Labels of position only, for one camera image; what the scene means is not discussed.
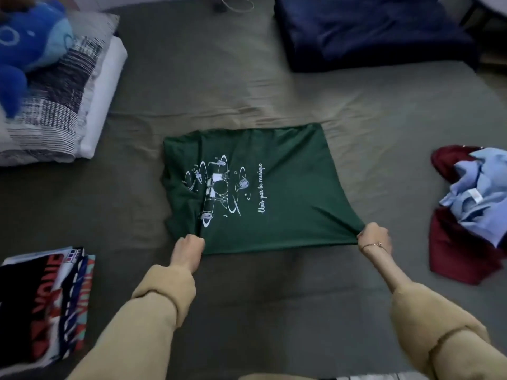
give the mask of light blue shirt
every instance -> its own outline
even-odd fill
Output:
[[[454,165],[460,180],[440,204],[470,233],[498,246],[507,233],[507,151],[484,148]]]

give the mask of white cable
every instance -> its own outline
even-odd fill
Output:
[[[227,4],[225,2],[225,0],[222,0],[222,2],[224,3],[224,5],[228,9],[232,10],[233,12],[236,12],[236,13],[250,13],[251,11],[254,10],[255,4],[254,4],[254,2],[252,0],[246,0],[246,1],[248,1],[251,4],[251,8],[250,9],[236,9],[236,8],[231,7],[229,4]]]

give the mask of blue plush toy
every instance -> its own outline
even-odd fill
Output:
[[[25,72],[55,63],[73,46],[64,6],[38,2],[28,12],[9,13],[0,25],[0,104],[14,117],[27,92]]]

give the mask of sleeve cuff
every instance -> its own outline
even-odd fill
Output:
[[[132,298],[142,297],[150,291],[155,291],[174,303],[177,310],[176,325],[180,327],[195,297],[195,282],[190,271],[183,267],[154,265],[134,290]]]
[[[490,343],[484,325],[474,316],[428,287],[412,283],[392,295],[391,321],[410,362],[430,378],[430,351],[454,330],[467,328]]]

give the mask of dark blue bedding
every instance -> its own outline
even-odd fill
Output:
[[[459,60],[478,50],[438,0],[275,0],[291,68],[336,68]]]

